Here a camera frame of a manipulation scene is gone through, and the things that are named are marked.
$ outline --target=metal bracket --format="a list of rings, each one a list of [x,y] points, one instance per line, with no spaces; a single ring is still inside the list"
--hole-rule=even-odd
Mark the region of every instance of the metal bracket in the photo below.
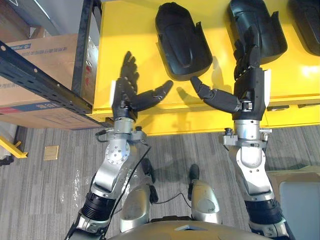
[[[4,147],[11,154],[13,154],[17,159],[25,159],[28,157],[27,152],[20,151],[17,146],[19,146],[21,142],[17,142],[15,145],[11,142],[7,141],[3,136],[0,136],[0,146]]]

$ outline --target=small square tile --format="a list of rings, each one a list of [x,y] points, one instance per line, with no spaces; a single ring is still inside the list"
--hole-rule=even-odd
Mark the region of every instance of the small square tile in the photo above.
[[[59,145],[46,146],[44,148],[43,160],[44,161],[57,160],[58,152],[59,152]]]

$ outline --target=robot forearm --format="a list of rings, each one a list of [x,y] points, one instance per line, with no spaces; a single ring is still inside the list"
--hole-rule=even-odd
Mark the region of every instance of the robot forearm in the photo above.
[[[116,119],[114,128],[106,132],[108,145],[104,161],[92,178],[85,203],[65,240],[104,238],[116,201],[139,160],[136,142],[146,136],[141,130],[133,130],[133,125],[132,119],[121,117]]]
[[[294,240],[265,171],[264,150],[271,130],[260,129],[259,121],[250,119],[235,120],[234,130],[235,135],[226,129],[220,142],[229,147],[252,232],[276,240]]]

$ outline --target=cardboard box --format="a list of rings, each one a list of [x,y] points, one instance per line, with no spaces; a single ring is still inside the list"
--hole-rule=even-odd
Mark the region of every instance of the cardboard box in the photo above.
[[[29,25],[8,2],[0,0],[0,40],[4,43],[27,40],[29,35]]]
[[[275,199],[280,202],[280,185],[283,182],[320,182],[320,166],[306,166],[297,170],[268,171]]]
[[[77,34],[7,43],[21,56],[71,89]],[[89,40],[82,98],[94,102],[98,50]],[[82,129],[99,125],[0,77],[0,121],[28,128]]]

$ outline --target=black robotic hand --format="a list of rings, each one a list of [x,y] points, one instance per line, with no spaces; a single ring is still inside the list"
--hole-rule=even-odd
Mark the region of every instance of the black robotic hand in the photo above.
[[[264,105],[264,72],[260,68],[259,35],[255,26],[251,26],[245,34],[245,43],[235,43],[234,57],[234,93],[209,86],[193,76],[192,86],[198,96],[209,106],[232,114],[236,119],[261,120],[266,109]]]
[[[128,51],[123,60],[120,77],[115,84],[112,103],[114,119],[127,117],[136,120],[138,112],[157,105],[173,86],[173,82],[168,80],[155,90],[145,91],[137,95],[139,74],[135,61],[135,57]]]

